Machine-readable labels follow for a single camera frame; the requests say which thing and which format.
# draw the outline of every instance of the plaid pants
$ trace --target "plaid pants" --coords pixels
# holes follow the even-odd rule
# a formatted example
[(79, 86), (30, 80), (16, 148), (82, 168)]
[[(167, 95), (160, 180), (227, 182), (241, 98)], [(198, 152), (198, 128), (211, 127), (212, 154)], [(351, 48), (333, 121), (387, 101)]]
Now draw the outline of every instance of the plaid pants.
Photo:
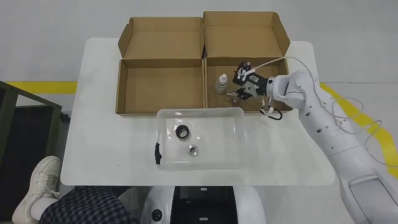
[(44, 211), (40, 223), (139, 224), (139, 220), (124, 209), (117, 197), (126, 189), (127, 187), (75, 187)]

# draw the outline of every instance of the yellow floor line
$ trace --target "yellow floor line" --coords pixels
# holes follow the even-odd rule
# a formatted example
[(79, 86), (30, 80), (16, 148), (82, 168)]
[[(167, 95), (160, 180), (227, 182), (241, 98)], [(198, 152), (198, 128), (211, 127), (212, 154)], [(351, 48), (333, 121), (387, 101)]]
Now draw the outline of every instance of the yellow floor line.
[(6, 82), (29, 93), (35, 94), (74, 94), (77, 82)]
[[(16, 86), (22, 90), (35, 94), (74, 94), (76, 93), (77, 82), (6, 82), (10, 85)], [(360, 113), (352, 103), (343, 99), (333, 89), (321, 83), (321, 88), (330, 93), (333, 97), (338, 99), (338, 104), (342, 107), (348, 116), (355, 116), (353, 121), (360, 127), (365, 127), (371, 124), (374, 120), (364, 113)], [(372, 133), (376, 125), (367, 129), (367, 132)], [(384, 128), (374, 134), (374, 137), (379, 141), (384, 160), (386, 164), (398, 164), (398, 154), (395, 147), (392, 135)], [(388, 167), (388, 172), (398, 179), (398, 168)]]
[[(351, 102), (341, 97), (333, 89), (326, 86), (326, 84), (321, 83), (320, 86), (323, 90), (330, 93), (330, 95), (337, 100), (337, 103), (341, 106), (347, 116), (354, 116), (353, 121), (357, 123), (360, 127), (366, 127), (367, 125), (374, 122), (374, 120), (371, 119), (368, 115), (361, 113), (360, 109), (357, 109)], [(377, 124), (371, 126), (366, 131), (370, 134), (375, 130), (375, 128), (377, 128)], [(381, 127), (376, 133), (374, 133), (374, 138), (379, 141), (385, 163), (398, 165), (398, 153), (397, 148), (394, 144), (394, 140), (392, 139), (392, 135), (383, 127)], [(391, 175), (398, 179), (398, 168), (388, 167), (387, 169)]]

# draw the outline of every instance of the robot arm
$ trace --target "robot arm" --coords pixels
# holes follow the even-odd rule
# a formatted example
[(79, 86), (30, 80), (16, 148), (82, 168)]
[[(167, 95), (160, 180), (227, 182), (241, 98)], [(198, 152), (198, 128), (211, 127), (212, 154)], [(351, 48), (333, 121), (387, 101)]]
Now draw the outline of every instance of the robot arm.
[[(358, 138), (349, 134), (353, 132), (351, 123), (337, 104), (333, 106), (335, 99), (320, 88), (317, 77), (300, 70), (265, 79), (255, 74), (250, 64), (243, 73), (239, 72), (241, 67), (233, 80), (243, 86), (236, 90), (238, 98), (266, 95), (298, 109), (303, 127), (335, 169), (341, 198), (355, 223), (398, 223), (398, 186), (377, 170)], [(256, 77), (265, 79), (266, 86), (258, 84), (253, 93), (251, 85), (264, 81)], [(332, 116), (332, 107), (334, 115), (343, 118)]]

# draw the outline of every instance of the small bottle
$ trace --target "small bottle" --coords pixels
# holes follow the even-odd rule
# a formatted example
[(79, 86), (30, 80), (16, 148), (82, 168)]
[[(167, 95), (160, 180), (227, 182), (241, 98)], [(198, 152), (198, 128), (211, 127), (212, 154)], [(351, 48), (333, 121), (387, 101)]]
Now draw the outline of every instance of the small bottle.
[(226, 74), (224, 73), (222, 76), (219, 77), (216, 82), (216, 93), (223, 93), (227, 83), (228, 79), (226, 77)]

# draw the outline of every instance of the black panel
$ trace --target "black panel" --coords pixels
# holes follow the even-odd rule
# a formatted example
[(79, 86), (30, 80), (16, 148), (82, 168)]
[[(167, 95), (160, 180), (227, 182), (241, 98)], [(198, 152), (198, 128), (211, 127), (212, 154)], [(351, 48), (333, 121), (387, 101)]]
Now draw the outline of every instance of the black panel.
[(0, 108), (1, 108), (1, 105), (2, 105), (2, 99), (4, 99), (4, 95), (5, 94), (6, 94), (6, 90), (0, 88)]
[(12, 213), (29, 189), (30, 175), (45, 157), (53, 108), (16, 108), (0, 165), (0, 221)]
[(238, 224), (233, 187), (176, 187), (170, 223)]

